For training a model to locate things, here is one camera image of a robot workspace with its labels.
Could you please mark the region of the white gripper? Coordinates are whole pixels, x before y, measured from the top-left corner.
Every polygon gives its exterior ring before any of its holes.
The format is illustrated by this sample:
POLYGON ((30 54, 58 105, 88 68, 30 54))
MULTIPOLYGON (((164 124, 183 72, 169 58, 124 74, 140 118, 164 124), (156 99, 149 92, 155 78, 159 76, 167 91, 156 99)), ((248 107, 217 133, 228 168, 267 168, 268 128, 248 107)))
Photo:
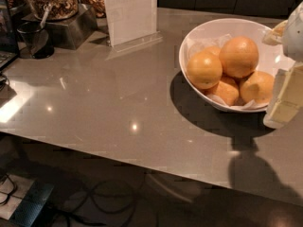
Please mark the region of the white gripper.
MULTIPOLYGON (((291 13, 288 21, 282 21, 268 30, 262 42, 268 45, 282 44, 286 57, 303 61, 303 2, 291 13)), ((279 129, 291 122, 303 108, 302 91, 302 62, 296 62, 288 71, 279 69, 263 124, 271 129, 279 129)))

